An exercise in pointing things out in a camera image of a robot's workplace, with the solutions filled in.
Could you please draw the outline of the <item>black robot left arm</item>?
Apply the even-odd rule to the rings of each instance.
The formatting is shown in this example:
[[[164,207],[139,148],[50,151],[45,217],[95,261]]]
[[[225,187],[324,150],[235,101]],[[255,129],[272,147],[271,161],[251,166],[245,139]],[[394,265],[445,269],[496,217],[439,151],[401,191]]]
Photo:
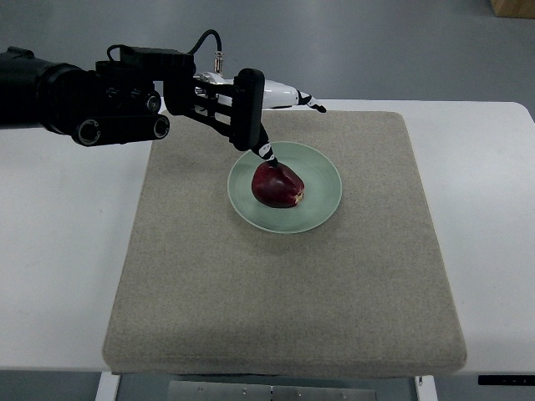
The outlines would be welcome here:
[[[325,108],[312,95],[267,81],[261,71],[243,69],[234,79],[198,74],[194,53],[118,47],[93,70],[36,58],[10,47],[1,55],[1,126],[41,126],[82,146],[161,140],[170,131],[160,113],[212,127],[240,151],[276,165],[261,118],[264,109],[306,105]]]

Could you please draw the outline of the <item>black ribbed near finger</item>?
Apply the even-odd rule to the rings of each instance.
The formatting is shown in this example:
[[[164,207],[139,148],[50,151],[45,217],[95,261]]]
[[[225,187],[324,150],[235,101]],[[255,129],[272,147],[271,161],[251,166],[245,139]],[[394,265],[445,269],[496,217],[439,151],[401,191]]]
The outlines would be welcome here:
[[[278,159],[262,125],[264,74],[256,69],[242,69],[233,83],[238,92],[232,96],[230,142],[237,150],[250,150],[269,166],[277,167]]]

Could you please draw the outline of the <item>white black-tipped far finger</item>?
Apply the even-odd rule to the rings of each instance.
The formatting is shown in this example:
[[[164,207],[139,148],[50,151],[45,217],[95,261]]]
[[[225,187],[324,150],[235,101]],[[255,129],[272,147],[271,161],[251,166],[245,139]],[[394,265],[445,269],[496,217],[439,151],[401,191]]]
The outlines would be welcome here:
[[[267,80],[264,84],[262,107],[264,109],[286,109],[305,105],[319,113],[326,113],[326,108],[311,94],[290,85]]]

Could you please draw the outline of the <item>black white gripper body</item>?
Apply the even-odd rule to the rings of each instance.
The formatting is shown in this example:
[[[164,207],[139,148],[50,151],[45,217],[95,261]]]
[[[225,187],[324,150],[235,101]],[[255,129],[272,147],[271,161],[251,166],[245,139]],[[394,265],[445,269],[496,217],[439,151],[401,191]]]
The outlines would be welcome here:
[[[137,48],[123,44],[107,49],[108,59],[96,72],[123,84],[163,83],[166,107],[211,126],[230,140],[238,139],[238,79],[218,84],[196,74],[195,46],[188,53],[171,49]]]

